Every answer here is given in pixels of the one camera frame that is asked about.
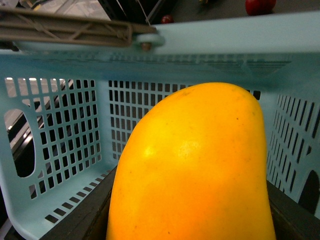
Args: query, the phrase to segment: yellow mango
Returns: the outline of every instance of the yellow mango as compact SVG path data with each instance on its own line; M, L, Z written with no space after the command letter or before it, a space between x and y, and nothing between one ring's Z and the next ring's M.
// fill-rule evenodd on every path
M274 240L258 101L228 83L166 97L116 170L107 240Z

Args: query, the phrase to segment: light blue plastic basket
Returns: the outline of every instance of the light blue plastic basket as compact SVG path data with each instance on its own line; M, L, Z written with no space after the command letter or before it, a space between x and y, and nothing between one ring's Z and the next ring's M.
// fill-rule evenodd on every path
M39 239L116 166L133 128L157 102L203 82L236 84L259 100L267 179L299 202L310 174L319 186L319 26L316 11L159 25L165 44L148 53L138 45L31 42L18 43L24 53L1 51L0 186L12 224L24 238ZM60 79L73 87L62 90ZM4 115L12 109L24 113L33 135L35 165L26 177L17 174L7 138ZM313 213L320 218L318 202Z

